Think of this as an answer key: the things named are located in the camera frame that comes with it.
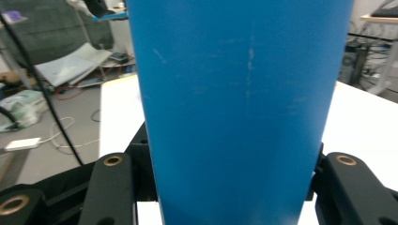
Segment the desk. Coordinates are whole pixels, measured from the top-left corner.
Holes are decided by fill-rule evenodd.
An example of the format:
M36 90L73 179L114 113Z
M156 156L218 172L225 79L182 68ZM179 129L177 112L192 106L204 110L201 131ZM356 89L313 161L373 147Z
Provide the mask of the desk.
M324 153L361 158L388 188L398 190L398 104L337 82L323 135ZM99 156L124 152L144 122L136 76L107 82L101 92ZM161 224L159 207L139 202L141 225ZM306 202L298 224L316 224L314 201Z
M362 20L371 23L386 23L386 24L398 24L398 18L384 18L384 17L372 17L370 15L364 15L360 17ZM378 83L367 90L369 93L374 95L379 95L386 88L387 77L392 74L394 68L398 65L396 61L398 60L398 40L395 39L390 50L389 59L385 65L383 72L381 73Z

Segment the gray floor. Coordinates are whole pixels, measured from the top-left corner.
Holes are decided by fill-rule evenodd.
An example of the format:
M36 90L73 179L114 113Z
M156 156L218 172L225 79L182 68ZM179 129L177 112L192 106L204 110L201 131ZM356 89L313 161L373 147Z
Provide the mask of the gray floor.
M77 90L70 90L64 95L66 97L76 92ZM81 95L73 99L60 101L53 98L53 104L60 118L73 117L75 119L75 124L67 130L74 145L88 143L99 138L100 123L94 122L90 118L91 114L100 108L99 86L86 89ZM13 133L1 133L0 148L5 147L14 140L36 137L47 139L50 137L50 128L53 122L50 112L47 111L42 115L40 121L31 127ZM65 144L62 137L58 137L57 141ZM99 143L95 142L79 147L77 150L84 163L92 162L98 158ZM78 166L78 163L72 155L62 154L51 142L46 142L30 150L18 178L18 183L32 184L76 166Z

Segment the blue cylinder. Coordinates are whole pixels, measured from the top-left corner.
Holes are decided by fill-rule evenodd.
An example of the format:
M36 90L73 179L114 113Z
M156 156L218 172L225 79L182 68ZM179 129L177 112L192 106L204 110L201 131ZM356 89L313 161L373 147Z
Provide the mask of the blue cylinder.
M164 224L297 223L351 7L128 2Z

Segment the white tabletop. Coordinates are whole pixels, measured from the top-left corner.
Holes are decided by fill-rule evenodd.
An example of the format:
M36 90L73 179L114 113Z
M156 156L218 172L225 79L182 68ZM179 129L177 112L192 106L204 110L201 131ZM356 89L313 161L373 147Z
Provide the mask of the white tabletop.
M107 82L101 91L99 156L124 152L144 114L136 76ZM323 143L324 153L361 158L388 188L398 190L398 104L337 82ZM139 203L140 224L161 224L153 202ZM303 206L298 224L317 224L314 201Z

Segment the white object on floor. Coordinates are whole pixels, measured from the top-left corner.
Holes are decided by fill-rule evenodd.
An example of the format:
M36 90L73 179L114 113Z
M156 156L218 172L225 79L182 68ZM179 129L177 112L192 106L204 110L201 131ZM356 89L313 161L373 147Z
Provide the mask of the white object on floor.
M10 142L6 147L6 151L16 151L36 148L40 144L40 138L23 139Z
M9 111L18 121L19 128L26 128L36 122L48 109L43 94L38 91L24 90L0 101L0 106Z
M75 84L111 55L105 50L96 50L85 43L75 52L51 62L36 65L36 69L53 86L69 82Z

